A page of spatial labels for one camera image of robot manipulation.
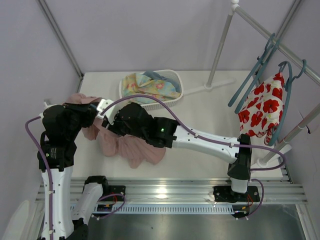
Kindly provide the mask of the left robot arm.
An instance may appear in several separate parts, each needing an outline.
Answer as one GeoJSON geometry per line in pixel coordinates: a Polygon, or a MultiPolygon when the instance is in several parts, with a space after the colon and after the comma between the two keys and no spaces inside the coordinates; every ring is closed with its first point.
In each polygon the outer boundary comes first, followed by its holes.
{"type": "Polygon", "coordinates": [[[89,220],[98,200],[109,192],[105,176],[89,176],[76,207],[71,209],[71,178],[75,140],[83,128],[93,125],[97,106],[93,103],[53,105],[43,112],[37,158],[45,192],[42,240],[86,240],[89,220]]]}

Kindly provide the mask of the pink skirt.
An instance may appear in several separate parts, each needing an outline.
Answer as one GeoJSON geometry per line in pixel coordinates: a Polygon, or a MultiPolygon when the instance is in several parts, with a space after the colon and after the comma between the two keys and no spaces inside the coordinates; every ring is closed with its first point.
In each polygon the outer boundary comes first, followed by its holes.
{"type": "Polygon", "coordinates": [[[82,133],[86,139],[98,141],[104,156],[120,156],[128,161],[132,169],[139,167],[143,161],[156,165],[166,154],[165,148],[149,145],[143,139],[111,132],[102,127],[102,120],[99,118],[96,118],[91,126],[83,127],[82,133]]]}

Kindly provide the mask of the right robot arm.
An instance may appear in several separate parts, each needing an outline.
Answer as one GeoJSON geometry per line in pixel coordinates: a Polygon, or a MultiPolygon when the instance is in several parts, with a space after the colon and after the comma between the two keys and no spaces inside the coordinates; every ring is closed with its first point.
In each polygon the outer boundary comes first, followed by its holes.
{"type": "Polygon", "coordinates": [[[183,124],[176,115],[153,117],[134,102],[120,106],[119,102],[102,99],[97,112],[102,126],[117,135],[135,137],[155,148],[187,149],[225,161],[231,193],[247,193],[252,156],[249,136],[224,137],[197,131],[183,124]]]}

